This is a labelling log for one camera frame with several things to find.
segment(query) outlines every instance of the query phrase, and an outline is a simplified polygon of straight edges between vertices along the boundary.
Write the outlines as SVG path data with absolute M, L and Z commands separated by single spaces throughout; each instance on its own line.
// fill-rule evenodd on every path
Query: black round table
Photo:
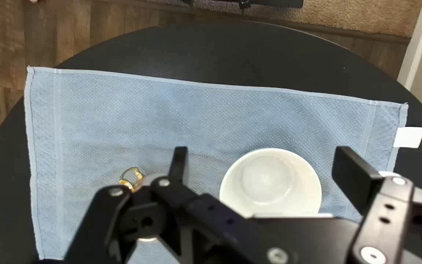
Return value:
M 88 48 L 59 67 L 409 102 L 408 124 L 422 126 L 422 104 L 394 79 L 336 43 L 273 24 L 151 27 Z M 422 145 L 400 149 L 396 171 L 422 187 Z M 21 99 L 0 126 L 0 262 L 37 259 L 29 177 Z M 409 238 L 408 247 L 422 256 L 418 237 Z

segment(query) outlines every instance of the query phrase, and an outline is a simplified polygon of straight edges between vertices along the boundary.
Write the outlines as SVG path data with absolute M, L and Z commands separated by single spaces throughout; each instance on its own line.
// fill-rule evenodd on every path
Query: light blue towel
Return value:
M 337 145 L 378 170 L 394 167 L 406 104 L 281 87 L 197 83 L 94 70 L 29 67 L 25 89 L 31 200 L 41 258 L 63 258 L 92 194 L 139 165 L 167 171 L 173 148 L 189 146 L 189 180 L 218 196 L 233 161 L 257 148 L 306 158 L 323 181 L 324 212 L 359 219 L 331 178 Z M 172 262 L 141 243 L 138 262 Z

